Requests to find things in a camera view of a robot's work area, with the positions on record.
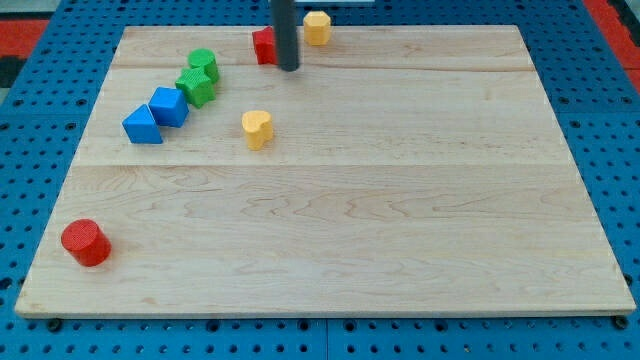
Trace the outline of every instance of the blue block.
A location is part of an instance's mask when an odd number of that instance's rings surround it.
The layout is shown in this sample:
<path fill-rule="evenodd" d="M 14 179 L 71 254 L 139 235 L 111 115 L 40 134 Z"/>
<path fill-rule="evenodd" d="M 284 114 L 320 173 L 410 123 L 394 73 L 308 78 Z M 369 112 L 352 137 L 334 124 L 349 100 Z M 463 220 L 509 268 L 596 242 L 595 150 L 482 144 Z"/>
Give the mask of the blue block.
<path fill-rule="evenodd" d="M 189 114 L 181 90 L 159 87 L 149 101 L 149 109 L 160 126 L 182 127 Z"/>
<path fill-rule="evenodd" d="M 124 119 L 122 126 L 134 144 L 162 144 L 160 130 L 147 105 L 140 105 Z"/>

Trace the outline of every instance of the green hexagon block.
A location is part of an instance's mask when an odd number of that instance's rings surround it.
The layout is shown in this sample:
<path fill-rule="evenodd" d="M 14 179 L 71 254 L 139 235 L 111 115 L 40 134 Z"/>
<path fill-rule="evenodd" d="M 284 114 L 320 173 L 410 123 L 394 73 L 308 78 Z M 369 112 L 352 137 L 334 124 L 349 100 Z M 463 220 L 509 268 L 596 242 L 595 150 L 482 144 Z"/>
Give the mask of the green hexagon block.
<path fill-rule="evenodd" d="M 211 79 L 202 67 L 182 69 L 182 76 L 176 80 L 176 88 L 182 90 L 187 102 L 198 109 L 207 101 L 216 99 Z"/>
<path fill-rule="evenodd" d="M 192 69 L 203 67 L 205 74 L 211 79 L 211 83 L 215 84 L 220 79 L 218 73 L 218 64 L 216 63 L 216 55 L 209 49 L 195 49 L 187 57 L 189 67 Z"/>

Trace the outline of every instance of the wooden table surface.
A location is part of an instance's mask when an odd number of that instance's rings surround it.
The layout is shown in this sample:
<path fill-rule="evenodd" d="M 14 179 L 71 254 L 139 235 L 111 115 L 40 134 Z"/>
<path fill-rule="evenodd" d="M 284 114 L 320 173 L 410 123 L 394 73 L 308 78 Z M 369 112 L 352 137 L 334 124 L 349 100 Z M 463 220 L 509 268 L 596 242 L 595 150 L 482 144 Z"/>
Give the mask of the wooden table surface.
<path fill-rule="evenodd" d="M 635 308 L 514 26 L 335 27 L 302 67 L 248 27 L 133 27 L 23 286 L 25 317 L 482 317 Z M 120 123 L 216 52 L 217 99 L 162 145 Z M 242 113 L 275 138 L 245 145 Z M 60 244 L 92 218 L 113 244 Z"/>

